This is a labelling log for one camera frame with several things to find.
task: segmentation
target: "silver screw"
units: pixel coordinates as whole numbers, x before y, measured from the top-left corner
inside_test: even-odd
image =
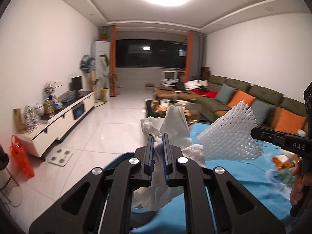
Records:
[[[215,168],[215,172],[218,173],[218,174],[223,174],[224,173],[224,168],[217,167],[217,168]]]
[[[94,175],[99,175],[99,174],[101,174],[102,173],[102,169],[100,168],[100,167],[95,167],[93,170],[92,170],[92,173],[94,174]]]
[[[139,160],[137,158],[131,158],[129,159],[129,163],[130,164],[137,164],[139,162]]]
[[[177,159],[177,161],[178,161],[179,163],[187,163],[187,162],[188,162],[188,159],[187,159],[186,157],[179,157],[179,158]]]

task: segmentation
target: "red cloth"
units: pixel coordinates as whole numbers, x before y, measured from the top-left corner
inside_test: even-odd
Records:
[[[191,90],[191,91],[196,93],[196,94],[198,94],[198,95],[207,96],[209,98],[215,98],[217,96],[217,94],[218,94],[217,91],[212,91],[212,90],[206,91],[206,92],[200,92],[198,90]]]

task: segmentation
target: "red plastic bag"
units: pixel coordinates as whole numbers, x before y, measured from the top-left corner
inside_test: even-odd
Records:
[[[32,178],[35,176],[34,169],[30,164],[30,161],[27,157],[26,152],[24,151],[23,146],[21,145],[20,140],[12,135],[11,137],[11,156],[17,163],[20,170],[25,174],[26,177]]]

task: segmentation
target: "gray pillow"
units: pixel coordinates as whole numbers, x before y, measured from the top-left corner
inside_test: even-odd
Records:
[[[272,111],[272,108],[272,105],[269,105],[257,99],[252,103],[251,109],[254,113],[258,126],[261,126],[264,123],[264,121]]]
[[[223,83],[215,99],[218,100],[220,103],[226,105],[231,100],[235,90],[236,88],[232,88],[227,84]]]

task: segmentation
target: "dark window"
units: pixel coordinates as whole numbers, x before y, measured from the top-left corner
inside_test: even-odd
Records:
[[[186,44],[165,40],[116,40],[117,67],[184,68]]]

